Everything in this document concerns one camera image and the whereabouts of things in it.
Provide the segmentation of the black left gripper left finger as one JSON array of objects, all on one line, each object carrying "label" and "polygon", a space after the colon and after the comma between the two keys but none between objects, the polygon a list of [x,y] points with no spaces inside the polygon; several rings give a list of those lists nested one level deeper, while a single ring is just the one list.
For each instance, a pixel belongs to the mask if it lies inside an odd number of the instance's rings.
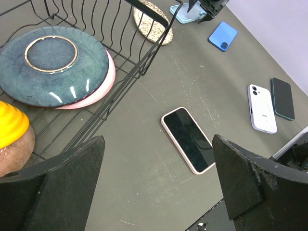
[{"label": "black left gripper left finger", "polygon": [[103,136],[0,179],[2,231],[83,231],[105,151]]}]

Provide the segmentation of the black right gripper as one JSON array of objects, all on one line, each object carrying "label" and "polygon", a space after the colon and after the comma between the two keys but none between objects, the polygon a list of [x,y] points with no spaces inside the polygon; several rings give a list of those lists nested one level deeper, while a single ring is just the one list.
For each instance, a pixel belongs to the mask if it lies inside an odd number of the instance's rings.
[{"label": "black right gripper", "polygon": [[[189,0],[188,10],[189,12],[199,0]],[[205,15],[198,21],[198,23],[207,22],[213,20],[216,15],[227,5],[229,0],[201,0],[201,6],[205,10]]]}]

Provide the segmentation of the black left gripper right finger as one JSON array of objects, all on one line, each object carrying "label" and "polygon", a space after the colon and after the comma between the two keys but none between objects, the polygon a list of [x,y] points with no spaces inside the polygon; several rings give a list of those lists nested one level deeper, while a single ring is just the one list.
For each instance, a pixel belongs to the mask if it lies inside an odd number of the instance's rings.
[{"label": "black left gripper right finger", "polygon": [[216,134],[212,140],[229,219],[238,231],[306,231],[308,175]]}]

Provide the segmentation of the light blue phone case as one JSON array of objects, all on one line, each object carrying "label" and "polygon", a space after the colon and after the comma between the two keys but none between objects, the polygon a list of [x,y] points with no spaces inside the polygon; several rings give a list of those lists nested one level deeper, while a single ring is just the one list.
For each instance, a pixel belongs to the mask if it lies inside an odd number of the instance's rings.
[{"label": "light blue phone case", "polygon": [[184,3],[177,12],[176,19],[181,24],[187,24],[190,22],[201,20],[207,15],[206,11],[201,7],[201,3],[199,1],[196,2],[196,4],[189,12],[188,7],[189,3]]}]

